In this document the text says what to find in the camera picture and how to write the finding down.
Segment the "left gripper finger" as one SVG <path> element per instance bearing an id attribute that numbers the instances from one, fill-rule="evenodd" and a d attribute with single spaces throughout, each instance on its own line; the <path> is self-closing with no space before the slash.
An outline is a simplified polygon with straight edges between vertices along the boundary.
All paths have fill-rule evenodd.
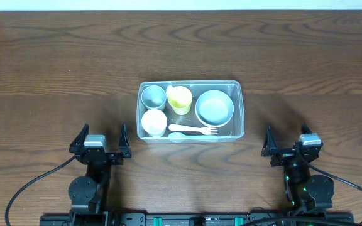
<path id="1" fill-rule="evenodd" d="M 131 149 L 129 146 L 128 137 L 127 137 L 127 133 L 126 133 L 125 124 L 122 124 L 122 127 L 121 127 L 121 133 L 120 133 L 120 137 L 119 137 L 118 146 L 119 146 L 119 149 L 120 149 L 120 152 L 121 152 L 123 158 L 132 157 Z"/>
<path id="2" fill-rule="evenodd" d="M 71 142 L 69 146 L 69 152 L 72 154 L 82 154 L 85 151 L 84 141 L 89 134 L 89 125 L 85 124 L 76 138 Z"/>

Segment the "white plastic cup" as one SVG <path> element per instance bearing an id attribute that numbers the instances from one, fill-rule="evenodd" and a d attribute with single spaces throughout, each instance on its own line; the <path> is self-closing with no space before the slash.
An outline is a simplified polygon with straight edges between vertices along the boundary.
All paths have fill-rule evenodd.
<path id="1" fill-rule="evenodd" d="M 141 118 L 142 128 L 151 137 L 161 137 L 167 128 L 167 117 L 164 112 L 152 109 L 146 111 Z"/>

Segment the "light green plastic spoon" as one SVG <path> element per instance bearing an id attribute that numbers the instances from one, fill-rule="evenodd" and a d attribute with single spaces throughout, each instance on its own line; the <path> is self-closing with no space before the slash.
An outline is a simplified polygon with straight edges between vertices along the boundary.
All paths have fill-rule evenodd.
<path id="1" fill-rule="evenodd" d="M 170 139 L 217 139 L 215 135 L 185 135 L 181 132 L 172 132 L 168 135 Z"/>

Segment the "pink plastic fork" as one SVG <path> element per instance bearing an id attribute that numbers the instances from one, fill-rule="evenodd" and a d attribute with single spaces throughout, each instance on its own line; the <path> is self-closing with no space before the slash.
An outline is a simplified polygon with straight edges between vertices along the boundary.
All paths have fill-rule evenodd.
<path id="1" fill-rule="evenodd" d="M 217 135 L 218 129 L 215 127 L 192 127 L 180 124 L 170 124 L 168 128 L 175 132 L 198 132 L 203 135 Z"/>

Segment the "grey plastic cup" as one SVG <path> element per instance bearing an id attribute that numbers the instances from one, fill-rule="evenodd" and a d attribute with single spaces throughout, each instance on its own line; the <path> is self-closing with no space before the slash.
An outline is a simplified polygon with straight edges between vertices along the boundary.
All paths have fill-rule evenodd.
<path id="1" fill-rule="evenodd" d="M 148 110 L 163 111 L 167 101 L 167 95 L 163 88 L 151 85 L 144 89 L 141 94 L 141 101 Z"/>

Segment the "clear plastic container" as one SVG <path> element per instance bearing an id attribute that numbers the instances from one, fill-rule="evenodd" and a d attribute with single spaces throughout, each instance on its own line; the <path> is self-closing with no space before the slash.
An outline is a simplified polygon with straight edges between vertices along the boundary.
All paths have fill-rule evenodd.
<path id="1" fill-rule="evenodd" d="M 148 109 L 141 101 L 141 94 L 144 89 L 151 85 L 157 85 L 164 89 L 168 86 L 184 86 L 192 92 L 192 104 L 190 111 L 183 116 L 174 112 L 168 100 L 166 101 L 165 108 L 162 112 L 167 117 L 167 128 L 163 136 L 151 137 L 141 125 L 141 118 Z M 195 114 L 195 103 L 198 97 L 209 90 L 220 90 L 230 96 L 234 103 L 234 115 L 231 120 L 222 127 L 215 127 L 218 129 L 217 139 L 170 139 L 168 135 L 172 132 L 168 126 L 170 124 L 180 124 L 192 127 L 206 127 L 201 123 Z M 138 100 L 136 108 L 136 130 L 140 139 L 147 143 L 216 143 L 216 142 L 233 142 L 244 135 L 244 103 L 240 83 L 235 80 L 184 80 L 184 81 L 156 81 L 156 82 L 143 82 L 138 91 Z M 198 132 L 181 132 L 185 135 L 203 135 Z"/>

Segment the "white bowl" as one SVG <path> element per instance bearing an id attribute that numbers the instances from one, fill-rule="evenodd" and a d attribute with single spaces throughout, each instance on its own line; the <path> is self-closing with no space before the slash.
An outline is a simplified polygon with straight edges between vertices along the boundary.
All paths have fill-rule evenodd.
<path id="1" fill-rule="evenodd" d="M 228 114 L 200 114 L 197 113 L 198 120 L 207 127 L 222 127 L 225 126 L 232 118 Z"/>

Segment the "grey bowl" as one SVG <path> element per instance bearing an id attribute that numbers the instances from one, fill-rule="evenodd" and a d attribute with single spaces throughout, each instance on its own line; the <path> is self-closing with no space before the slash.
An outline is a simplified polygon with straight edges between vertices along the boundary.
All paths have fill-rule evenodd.
<path id="1" fill-rule="evenodd" d="M 234 115 L 234 103 L 230 96 L 220 90 L 209 90 L 201 94 L 195 103 L 195 114 Z"/>

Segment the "yellow plastic cup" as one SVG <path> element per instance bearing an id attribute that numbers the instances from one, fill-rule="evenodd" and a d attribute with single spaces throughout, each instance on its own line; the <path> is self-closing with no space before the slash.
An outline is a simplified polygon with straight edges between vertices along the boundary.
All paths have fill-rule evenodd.
<path id="1" fill-rule="evenodd" d="M 184 86 L 168 86 L 166 89 L 168 103 L 174 112 L 180 116 L 186 115 L 191 108 L 192 92 Z"/>

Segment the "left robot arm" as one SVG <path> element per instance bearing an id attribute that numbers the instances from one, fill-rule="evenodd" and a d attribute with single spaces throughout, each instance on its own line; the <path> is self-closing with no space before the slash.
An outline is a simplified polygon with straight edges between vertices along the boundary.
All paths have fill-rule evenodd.
<path id="1" fill-rule="evenodd" d="M 111 166 L 122 165 L 131 157 L 126 126 L 121 126 L 119 151 L 106 151 L 103 135 L 90 135 L 86 124 L 69 146 L 77 161 L 87 166 L 84 176 L 74 179 L 69 186 L 72 201 L 69 212 L 70 226 L 119 225 L 118 214 L 105 209 L 111 179 Z"/>

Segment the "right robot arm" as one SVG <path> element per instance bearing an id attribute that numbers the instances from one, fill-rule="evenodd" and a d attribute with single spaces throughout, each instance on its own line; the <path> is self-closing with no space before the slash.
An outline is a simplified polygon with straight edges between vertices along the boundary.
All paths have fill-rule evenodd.
<path id="1" fill-rule="evenodd" d="M 323 142 L 306 124 L 301 125 L 299 140 L 291 148 L 277 148 L 272 130 L 267 127 L 262 157 L 270 157 L 272 167 L 281 166 L 287 200 L 297 207 L 295 213 L 324 212 L 332 207 L 333 180 L 312 175 L 309 163 L 319 157 Z"/>

